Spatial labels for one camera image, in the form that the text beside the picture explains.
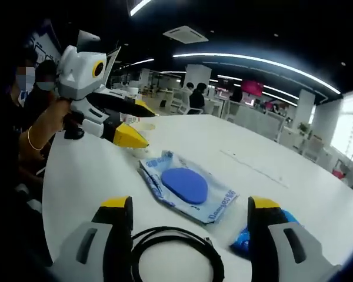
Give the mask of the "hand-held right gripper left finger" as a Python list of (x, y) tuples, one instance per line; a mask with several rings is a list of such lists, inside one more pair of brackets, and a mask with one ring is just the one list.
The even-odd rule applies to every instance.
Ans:
[(56, 281), (132, 281), (132, 197), (101, 203), (91, 221), (66, 237), (50, 267)]

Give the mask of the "person's left hand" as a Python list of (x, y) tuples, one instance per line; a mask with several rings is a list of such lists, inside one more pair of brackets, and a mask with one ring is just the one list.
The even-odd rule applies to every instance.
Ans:
[(51, 133), (61, 131), (64, 128), (64, 117), (71, 112), (71, 102), (59, 98), (45, 111), (46, 127)]

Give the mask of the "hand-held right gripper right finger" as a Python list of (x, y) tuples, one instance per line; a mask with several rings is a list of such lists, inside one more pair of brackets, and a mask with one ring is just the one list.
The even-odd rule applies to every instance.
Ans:
[(321, 243), (273, 200), (248, 198), (252, 281), (331, 281), (341, 266), (331, 264)]

